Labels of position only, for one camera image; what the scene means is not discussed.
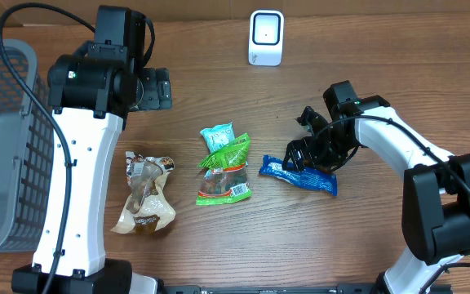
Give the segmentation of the blue snack bar wrapper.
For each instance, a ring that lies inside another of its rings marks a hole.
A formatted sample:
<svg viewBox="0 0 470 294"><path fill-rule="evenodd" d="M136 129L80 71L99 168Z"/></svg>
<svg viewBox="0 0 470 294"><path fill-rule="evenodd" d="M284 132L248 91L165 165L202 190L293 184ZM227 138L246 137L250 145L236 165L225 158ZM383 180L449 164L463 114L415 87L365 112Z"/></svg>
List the blue snack bar wrapper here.
<svg viewBox="0 0 470 294"><path fill-rule="evenodd" d="M328 175L311 167L306 167L303 171L284 170L282 164L281 159L264 155L259 174L278 178L302 189L326 191L333 196L338 194L336 175Z"/></svg>

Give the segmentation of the teal snack packet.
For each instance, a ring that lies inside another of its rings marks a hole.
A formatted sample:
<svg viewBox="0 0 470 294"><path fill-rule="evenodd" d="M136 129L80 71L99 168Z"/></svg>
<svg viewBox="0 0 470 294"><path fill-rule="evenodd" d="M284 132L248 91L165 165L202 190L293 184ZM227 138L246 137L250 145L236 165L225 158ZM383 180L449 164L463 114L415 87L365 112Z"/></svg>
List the teal snack packet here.
<svg viewBox="0 0 470 294"><path fill-rule="evenodd" d="M207 148L211 153L223 148L235 139L233 123L219 124L211 128L204 128L200 131Z"/></svg>

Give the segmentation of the green packet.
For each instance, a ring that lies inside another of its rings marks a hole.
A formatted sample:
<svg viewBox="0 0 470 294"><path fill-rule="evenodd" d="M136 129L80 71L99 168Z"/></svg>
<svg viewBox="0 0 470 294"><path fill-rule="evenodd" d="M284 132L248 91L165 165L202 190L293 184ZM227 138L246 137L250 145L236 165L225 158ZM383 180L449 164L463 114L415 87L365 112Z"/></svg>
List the green packet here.
<svg viewBox="0 0 470 294"><path fill-rule="evenodd" d="M197 192L198 206L237 203L252 195L246 173L250 144L244 133L199 163L206 174Z"/></svg>

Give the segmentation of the beige snack bag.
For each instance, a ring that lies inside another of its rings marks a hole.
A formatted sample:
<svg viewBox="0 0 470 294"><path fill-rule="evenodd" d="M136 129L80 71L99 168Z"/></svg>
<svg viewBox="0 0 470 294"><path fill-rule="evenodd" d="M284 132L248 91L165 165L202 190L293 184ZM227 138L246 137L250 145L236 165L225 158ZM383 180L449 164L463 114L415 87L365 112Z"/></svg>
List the beige snack bag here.
<svg viewBox="0 0 470 294"><path fill-rule="evenodd" d="M125 156L131 193L111 231L116 234L152 234L175 219L175 210L163 193L175 163L170 157L144 157L133 151L126 151Z"/></svg>

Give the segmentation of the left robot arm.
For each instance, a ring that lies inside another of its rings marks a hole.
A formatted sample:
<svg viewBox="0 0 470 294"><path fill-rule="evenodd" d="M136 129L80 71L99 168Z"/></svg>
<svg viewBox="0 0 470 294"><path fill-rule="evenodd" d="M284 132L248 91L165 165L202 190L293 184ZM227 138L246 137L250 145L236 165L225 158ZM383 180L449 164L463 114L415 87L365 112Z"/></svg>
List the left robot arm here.
<svg viewBox="0 0 470 294"><path fill-rule="evenodd" d="M16 293L145 293L165 290L104 249L104 207L118 137L132 111L169 109L166 69L152 69L152 21L101 6L94 37L51 66L47 119L55 131L47 213L33 261L16 269Z"/></svg>

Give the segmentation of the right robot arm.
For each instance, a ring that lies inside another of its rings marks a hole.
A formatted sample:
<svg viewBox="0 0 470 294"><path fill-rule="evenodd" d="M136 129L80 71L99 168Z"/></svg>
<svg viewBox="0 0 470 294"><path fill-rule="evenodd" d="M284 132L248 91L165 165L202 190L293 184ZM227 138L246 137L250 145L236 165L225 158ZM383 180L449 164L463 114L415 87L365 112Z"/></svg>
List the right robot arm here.
<svg viewBox="0 0 470 294"><path fill-rule="evenodd" d="M379 274L373 293L428 293L453 268L470 268L470 154L454 155L409 127L381 96L360 98L350 82L323 94L325 119L306 107L296 119L309 136L291 141L282 167L331 174L361 147L403 180L401 230L406 249Z"/></svg>

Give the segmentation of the white barcode scanner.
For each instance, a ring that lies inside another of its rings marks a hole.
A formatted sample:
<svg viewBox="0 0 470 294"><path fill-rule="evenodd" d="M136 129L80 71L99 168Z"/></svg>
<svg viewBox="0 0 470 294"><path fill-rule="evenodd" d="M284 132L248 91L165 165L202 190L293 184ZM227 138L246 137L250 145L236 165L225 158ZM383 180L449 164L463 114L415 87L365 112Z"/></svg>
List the white barcode scanner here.
<svg viewBox="0 0 470 294"><path fill-rule="evenodd" d="M278 66L282 62L284 16L276 10L256 10L250 17L248 62Z"/></svg>

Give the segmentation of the grey plastic mesh basket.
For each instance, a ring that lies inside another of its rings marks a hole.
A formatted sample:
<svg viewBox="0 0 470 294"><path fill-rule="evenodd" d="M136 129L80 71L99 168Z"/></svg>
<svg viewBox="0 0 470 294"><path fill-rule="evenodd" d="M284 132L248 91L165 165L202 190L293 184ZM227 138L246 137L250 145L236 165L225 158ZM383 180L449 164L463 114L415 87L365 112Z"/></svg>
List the grey plastic mesh basket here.
<svg viewBox="0 0 470 294"><path fill-rule="evenodd" d="M0 253L35 251L47 213L53 130L0 56Z"/></svg>

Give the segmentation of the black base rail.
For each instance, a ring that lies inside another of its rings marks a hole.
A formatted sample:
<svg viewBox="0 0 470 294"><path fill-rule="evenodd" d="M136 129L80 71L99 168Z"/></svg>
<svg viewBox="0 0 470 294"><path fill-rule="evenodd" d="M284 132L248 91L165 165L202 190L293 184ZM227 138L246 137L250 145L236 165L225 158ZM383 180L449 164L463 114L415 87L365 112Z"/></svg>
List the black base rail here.
<svg viewBox="0 0 470 294"><path fill-rule="evenodd" d="M371 294L373 283L343 283L326 287L199 287L165 286L166 294Z"/></svg>

